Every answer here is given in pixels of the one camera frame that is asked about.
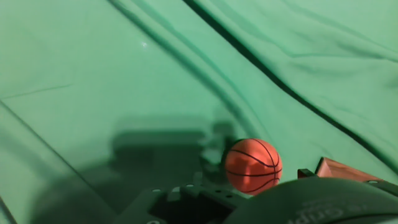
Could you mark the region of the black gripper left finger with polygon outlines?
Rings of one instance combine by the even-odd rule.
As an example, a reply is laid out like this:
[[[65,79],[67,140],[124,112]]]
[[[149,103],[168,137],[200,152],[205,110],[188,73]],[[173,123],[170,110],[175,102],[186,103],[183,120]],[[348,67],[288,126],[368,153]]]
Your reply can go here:
[[[194,180],[141,192],[114,224],[221,224],[249,197],[229,185]]]

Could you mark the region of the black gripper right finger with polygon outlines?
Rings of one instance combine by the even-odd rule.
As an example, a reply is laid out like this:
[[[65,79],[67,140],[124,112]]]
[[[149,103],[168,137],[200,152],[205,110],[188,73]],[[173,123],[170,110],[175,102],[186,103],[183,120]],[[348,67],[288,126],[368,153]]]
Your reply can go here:
[[[308,169],[298,169],[297,170],[297,178],[298,179],[307,178],[307,177],[318,177],[318,176]]]

